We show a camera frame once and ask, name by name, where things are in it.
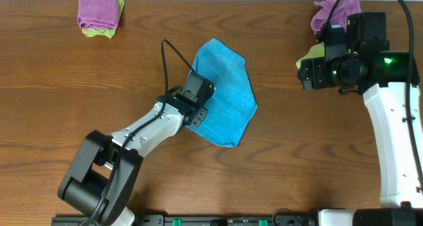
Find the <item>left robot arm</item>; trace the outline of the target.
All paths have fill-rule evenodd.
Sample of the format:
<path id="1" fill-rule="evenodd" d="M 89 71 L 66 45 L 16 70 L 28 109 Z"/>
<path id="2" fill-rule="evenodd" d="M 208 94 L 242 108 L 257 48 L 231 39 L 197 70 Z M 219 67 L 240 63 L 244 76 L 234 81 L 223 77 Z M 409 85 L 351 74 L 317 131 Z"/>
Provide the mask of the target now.
<path id="1" fill-rule="evenodd" d="M 184 126 L 197 129 L 208 111 L 174 96 L 160 96 L 132 125 L 83 140 L 58 189 L 58 197 L 84 214 L 79 225 L 131 225 L 127 208 L 144 158 Z"/>

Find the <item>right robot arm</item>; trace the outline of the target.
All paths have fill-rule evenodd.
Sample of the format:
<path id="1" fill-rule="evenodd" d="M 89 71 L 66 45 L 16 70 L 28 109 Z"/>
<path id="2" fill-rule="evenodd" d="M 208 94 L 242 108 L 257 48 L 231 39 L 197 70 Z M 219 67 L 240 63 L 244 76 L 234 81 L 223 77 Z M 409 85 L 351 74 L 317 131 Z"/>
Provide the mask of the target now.
<path id="1" fill-rule="evenodd" d="M 324 54 L 301 61 L 306 91 L 355 92 L 369 112 L 381 171 L 378 209 L 320 209 L 313 225 L 421 225 L 422 123 L 416 62 L 392 52 L 384 13 L 350 15 L 323 34 Z"/>

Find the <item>blue microfibre cloth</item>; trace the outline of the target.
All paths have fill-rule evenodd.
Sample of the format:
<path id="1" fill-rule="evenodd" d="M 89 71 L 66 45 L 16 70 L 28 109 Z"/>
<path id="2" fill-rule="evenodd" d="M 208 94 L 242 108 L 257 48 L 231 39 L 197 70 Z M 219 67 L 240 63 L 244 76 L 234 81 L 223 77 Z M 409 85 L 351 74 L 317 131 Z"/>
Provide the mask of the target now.
<path id="1" fill-rule="evenodd" d="M 220 147 L 237 147 L 258 105 L 245 68 L 246 59 L 213 38 L 196 53 L 193 69 L 215 92 L 205 103 L 207 116 L 192 132 Z"/>

